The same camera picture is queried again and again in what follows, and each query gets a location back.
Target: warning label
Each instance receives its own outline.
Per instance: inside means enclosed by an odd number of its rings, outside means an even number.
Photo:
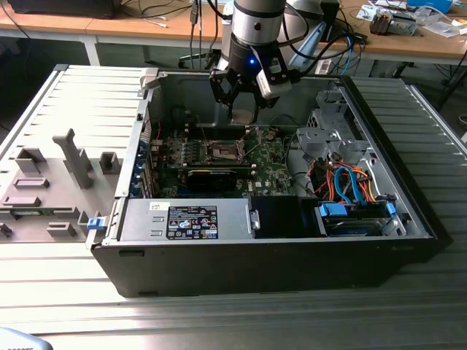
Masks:
[[[169,207],[166,237],[168,239],[218,239],[217,207]]]

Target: blue tab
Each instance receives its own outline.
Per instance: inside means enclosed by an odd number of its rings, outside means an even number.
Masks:
[[[321,217],[346,217],[347,209],[342,203],[323,203],[320,206],[320,215]]]
[[[390,216],[395,215],[395,206],[392,203],[386,203],[386,210]]]
[[[103,230],[104,219],[101,217],[91,217],[88,220],[88,230]]]
[[[326,210],[326,207],[324,206],[324,204],[320,205],[320,215],[321,217],[328,216],[328,211]]]

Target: open computer chassis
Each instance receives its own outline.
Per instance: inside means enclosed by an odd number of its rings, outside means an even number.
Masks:
[[[160,72],[145,91],[107,230],[88,237],[121,295],[376,286],[450,244],[379,117],[413,102],[402,82],[304,79],[245,127],[207,77]]]

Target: sticker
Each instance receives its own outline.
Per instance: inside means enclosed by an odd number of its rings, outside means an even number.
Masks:
[[[38,211],[12,211],[13,215],[40,215]]]
[[[151,202],[149,203],[149,210],[169,210],[170,202]]]
[[[167,239],[218,239],[216,206],[169,206]]]

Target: motherboard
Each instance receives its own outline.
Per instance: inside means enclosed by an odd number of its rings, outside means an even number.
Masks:
[[[216,131],[214,135],[208,129],[187,128],[154,140],[151,150],[155,196],[293,195],[283,137],[273,128],[253,127],[225,134]]]

